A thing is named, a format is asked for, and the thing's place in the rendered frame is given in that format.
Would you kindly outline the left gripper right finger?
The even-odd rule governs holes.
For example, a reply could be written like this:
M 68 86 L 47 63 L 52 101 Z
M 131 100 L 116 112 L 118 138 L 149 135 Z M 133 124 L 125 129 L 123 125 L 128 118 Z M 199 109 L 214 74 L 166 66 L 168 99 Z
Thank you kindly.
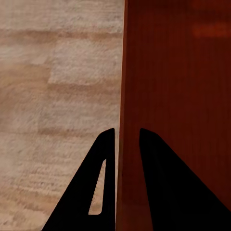
M 154 231 L 231 231 L 231 211 L 153 131 L 139 146 Z

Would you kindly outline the storage box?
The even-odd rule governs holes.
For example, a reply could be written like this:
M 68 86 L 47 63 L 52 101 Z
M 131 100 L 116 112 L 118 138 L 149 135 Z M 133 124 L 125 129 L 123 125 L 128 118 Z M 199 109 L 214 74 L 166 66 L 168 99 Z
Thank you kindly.
M 231 0 L 125 0 L 115 231 L 154 231 L 141 128 L 231 211 Z

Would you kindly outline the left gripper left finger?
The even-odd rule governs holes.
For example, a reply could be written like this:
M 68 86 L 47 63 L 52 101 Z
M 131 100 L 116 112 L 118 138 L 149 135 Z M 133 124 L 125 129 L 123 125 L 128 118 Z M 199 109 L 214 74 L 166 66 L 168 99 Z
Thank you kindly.
M 103 206 L 89 215 L 103 160 Z M 115 129 L 99 134 L 42 231 L 115 231 Z

